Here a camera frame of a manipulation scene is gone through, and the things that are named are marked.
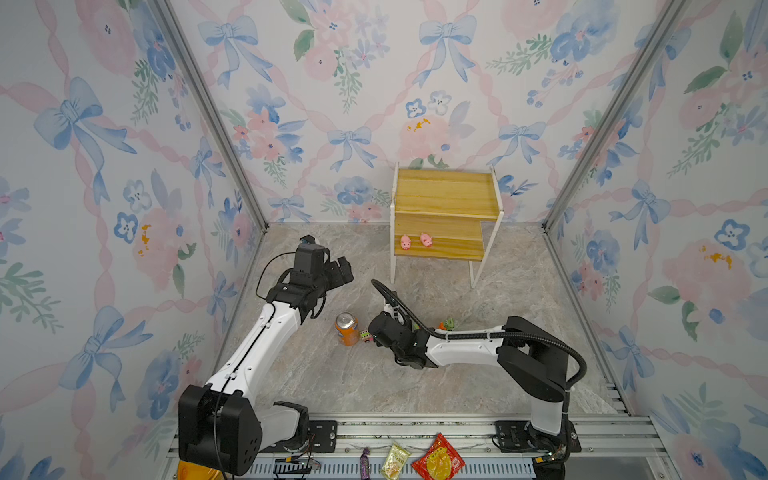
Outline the green orange toy car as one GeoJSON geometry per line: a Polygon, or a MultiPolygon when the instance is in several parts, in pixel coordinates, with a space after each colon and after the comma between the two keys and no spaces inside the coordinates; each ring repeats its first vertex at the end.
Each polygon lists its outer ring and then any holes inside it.
{"type": "Polygon", "coordinates": [[[444,331],[453,331],[455,329],[455,321],[449,318],[439,324],[439,329],[444,331]]]}

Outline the pink pig toy front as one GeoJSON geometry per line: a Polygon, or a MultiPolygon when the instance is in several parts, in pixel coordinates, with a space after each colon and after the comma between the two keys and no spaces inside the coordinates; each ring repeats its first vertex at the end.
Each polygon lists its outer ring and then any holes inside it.
{"type": "Polygon", "coordinates": [[[403,235],[400,238],[400,247],[403,251],[408,251],[412,246],[412,241],[408,235],[403,235]]]}

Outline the pink pig toy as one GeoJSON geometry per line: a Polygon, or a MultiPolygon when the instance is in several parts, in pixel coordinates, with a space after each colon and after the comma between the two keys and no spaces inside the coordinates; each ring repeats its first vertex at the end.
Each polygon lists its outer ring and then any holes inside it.
{"type": "Polygon", "coordinates": [[[422,233],[420,235],[420,241],[426,248],[431,248],[433,246],[433,238],[427,233],[422,233]]]}
{"type": "Polygon", "coordinates": [[[412,241],[408,235],[403,235],[400,238],[400,247],[403,251],[408,251],[412,246],[412,241]]]}

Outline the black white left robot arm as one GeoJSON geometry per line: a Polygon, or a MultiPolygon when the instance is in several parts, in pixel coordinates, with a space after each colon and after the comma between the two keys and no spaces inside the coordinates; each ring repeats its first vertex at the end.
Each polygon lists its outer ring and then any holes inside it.
{"type": "Polygon", "coordinates": [[[279,353],[308,318],[322,312],[329,291],[353,281],[350,263],[306,235],[291,251],[294,263],[268,291],[245,340],[202,386],[189,386],[178,401],[178,449],[182,461],[242,476],[270,447],[290,452],[310,444],[306,407],[276,402],[259,410],[255,399],[279,353]]]}

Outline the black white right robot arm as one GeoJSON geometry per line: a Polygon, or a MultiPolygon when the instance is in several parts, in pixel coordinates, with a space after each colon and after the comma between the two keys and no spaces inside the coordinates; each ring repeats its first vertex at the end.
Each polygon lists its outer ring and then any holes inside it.
{"type": "Polygon", "coordinates": [[[530,419],[506,438],[502,449],[563,455],[572,439],[568,420],[570,391],[586,374],[583,356],[520,316],[494,329],[451,332],[381,312],[369,325],[379,347],[392,351],[401,366],[426,369],[471,364],[498,367],[529,396],[530,419]]]}

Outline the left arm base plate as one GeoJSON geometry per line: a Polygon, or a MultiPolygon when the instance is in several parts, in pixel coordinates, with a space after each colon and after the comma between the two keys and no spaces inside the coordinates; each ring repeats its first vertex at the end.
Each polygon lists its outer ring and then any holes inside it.
{"type": "Polygon", "coordinates": [[[296,454],[334,453],[337,445],[338,422],[335,420],[310,420],[299,426],[298,433],[289,440],[277,442],[263,449],[263,452],[296,454]]]}

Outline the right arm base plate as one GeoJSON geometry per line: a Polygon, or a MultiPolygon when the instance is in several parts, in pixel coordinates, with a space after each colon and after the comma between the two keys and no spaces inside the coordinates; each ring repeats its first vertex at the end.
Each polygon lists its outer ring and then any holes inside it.
{"type": "Polygon", "coordinates": [[[580,453],[582,447],[572,422],[565,420],[558,435],[540,432],[530,421],[496,421],[494,445],[503,453],[563,456],[580,453]]]}

